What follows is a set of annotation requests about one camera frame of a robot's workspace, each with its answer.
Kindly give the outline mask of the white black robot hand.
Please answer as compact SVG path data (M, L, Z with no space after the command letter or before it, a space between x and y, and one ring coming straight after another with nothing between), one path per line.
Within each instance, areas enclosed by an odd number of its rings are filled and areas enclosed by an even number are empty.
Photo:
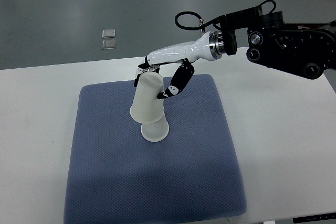
M149 53L138 65L135 74L134 86L137 87L140 76L146 72L159 73L161 65L179 63L170 85L160 92L157 98L166 99L178 95L191 80L195 69L193 63L199 59L214 61L220 58L215 50L217 32L207 32L196 41L184 42Z

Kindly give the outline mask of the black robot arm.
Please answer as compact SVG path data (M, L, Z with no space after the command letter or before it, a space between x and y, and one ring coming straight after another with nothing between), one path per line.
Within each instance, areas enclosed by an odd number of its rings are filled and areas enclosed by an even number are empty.
M335 69L335 21L290 24L282 12L263 14L260 5L220 15L213 25L221 31L228 55L237 51L235 31L247 30L247 59L268 68L307 79L319 78Z

